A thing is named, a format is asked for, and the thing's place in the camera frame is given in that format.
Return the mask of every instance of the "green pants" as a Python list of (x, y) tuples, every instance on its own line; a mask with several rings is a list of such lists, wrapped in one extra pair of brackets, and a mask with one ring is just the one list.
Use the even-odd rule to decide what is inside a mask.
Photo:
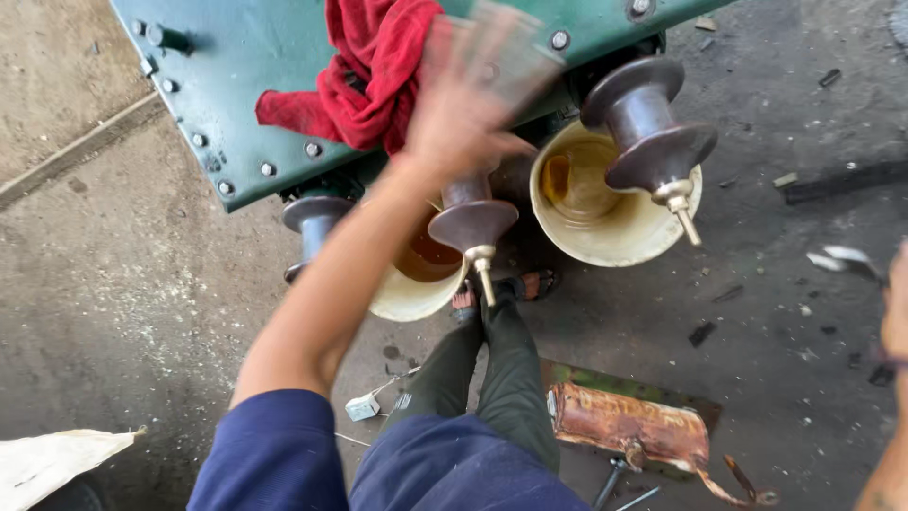
[(455, 417), (467, 412), (469, 381), (482, 342), (489, 368), (476, 415), (505, 439), (535, 454), (555, 474), (559, 454), (539, 373), (536, 343), (517, 312), (514, 289), (496, 283), (498, 304), (482, 300), (482, 317), (464, 321), (443, 339), (399, 396), (382, 429), (418, 415)]

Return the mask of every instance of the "red cloth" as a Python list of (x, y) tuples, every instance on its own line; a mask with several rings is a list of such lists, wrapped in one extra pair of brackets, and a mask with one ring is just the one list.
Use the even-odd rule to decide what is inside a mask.
[[(255, 105), (259, 124), (398, 152), (419, 90), (423, 43), (442, 13), (434, 0), (327, 0), (328, 40), (338, 54), (316, 78), (318, 92), (265, 91)], [(350, 72), (367, 84), (365, 94), (349, 85)]]

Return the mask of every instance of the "yellow oil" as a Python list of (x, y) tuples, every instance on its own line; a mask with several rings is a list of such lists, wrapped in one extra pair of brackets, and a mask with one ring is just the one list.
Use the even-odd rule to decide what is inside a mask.
[(427, 205), (416, 233), (394, 261), (394, 267), (417, 282), (444, 280), (457, 273), (463, 264), (460, 252), (429, 236), (429, 222), (437, 213), (434, 207)]
[(542, 169), (542, 195), (576, 224), (606, 215), (621, 200), (621, 195), (606, 185), (608, 167), (617, 156), (614, 145), (595, 139), (560, 147)]

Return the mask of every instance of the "cement floor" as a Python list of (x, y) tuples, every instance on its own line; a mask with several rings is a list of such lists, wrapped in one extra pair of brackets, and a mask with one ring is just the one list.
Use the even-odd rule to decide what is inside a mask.
[[(734, 490), (721, 455), (734, 456), (755, 484), (781, 491), (780, 509), (848, 508), (895, 424), (892, 390), (866, 382), (873, 364), (849, 368), (877, 335), (877, 290), (804, 254), (853, 245), (884, 265), (908, 233), (908, 185), (789, 206), (771, 184), (908, 159), (908, 63), (886, 28), (890, 8), (744, 0), (716, 12), (714, 34), (692, 22), (670, 31), (668, 53), (687, 70), (678, 114), (721, 135), (704, 165), (702, 250), (681, 243), (641, 266), (584, 265), (533, 220), (527, 162), (494, 179), (523, 214), (499, 272), (551, 266), (564, 277), (545, 303), (521, 307), (540, 354), (721, 403), (711, 472)], [(716, 42), (701, 52), (707, 35)], [(843, 77), (820, 88), (834, 67)], [(0, 438), (148, 425), (94, 473), (122, 509), (183, 507), (297, 255), (279, 213), (272, 198), (225, 215), (170, 119), (0, 213)], [(740, 297), (712, 302), (738, 284)], [(694, 349), (686, 338), (704, 321), (718, 328)], [(343, 403), (424, 360), (451, 326), (446, 311), (411, 324), (368, 317), (332, 396), (338, 430), (373, 439), (380, 420), (351, 423)], [(388, 359), (388, 346), (400, 355)], [(386, 409), (391, 390), (379, 396)], [(349, 483), (364, 447), (338, 446)], [(605, 456), (563, 450), (561, 477), (585, 499), (607, 469)], [(619, 498), (654, 484), (664, 491), (641, 509), (726, 509), (698, 484), (649, 475), (624, 479)]]

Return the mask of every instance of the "blurred hand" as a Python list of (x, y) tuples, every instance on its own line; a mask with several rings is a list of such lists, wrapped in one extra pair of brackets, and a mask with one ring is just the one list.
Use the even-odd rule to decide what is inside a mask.
[(484, 4), (479, 21), (440, 17), (426, 43), (422, 87), (402, 156), (435, 190), (506, 155), (535, 147), (501, 131), (558, 75), (561, 62), (529, 43), (536, 27), (505, 5)]
[(902, 242), (889, 268), (889, 289), (883, 297), (886, 301), (881, 329), (883, 347), (889, 356), (908, 360), (908, 241)]

